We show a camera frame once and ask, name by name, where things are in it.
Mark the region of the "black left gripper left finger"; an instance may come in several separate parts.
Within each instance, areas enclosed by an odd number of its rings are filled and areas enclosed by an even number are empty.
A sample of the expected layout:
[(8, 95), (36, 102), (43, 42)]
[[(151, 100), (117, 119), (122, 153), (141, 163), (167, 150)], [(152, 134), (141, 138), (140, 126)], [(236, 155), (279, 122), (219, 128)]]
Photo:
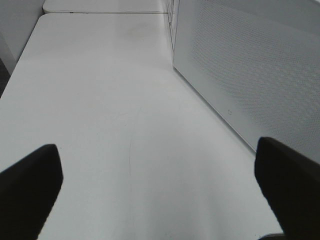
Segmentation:
[(63, 183), (58, 148), (45, 144), (0, 173), (0, 238), (36, 240)]

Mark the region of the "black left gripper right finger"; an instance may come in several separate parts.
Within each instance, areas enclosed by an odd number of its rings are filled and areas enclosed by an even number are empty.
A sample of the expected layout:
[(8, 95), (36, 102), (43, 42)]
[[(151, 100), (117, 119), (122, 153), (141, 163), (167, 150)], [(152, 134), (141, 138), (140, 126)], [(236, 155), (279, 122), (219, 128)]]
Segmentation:
[(286, 239), (320, 238), (320, 165), (271, 137), (258, 140), (254, 176)]

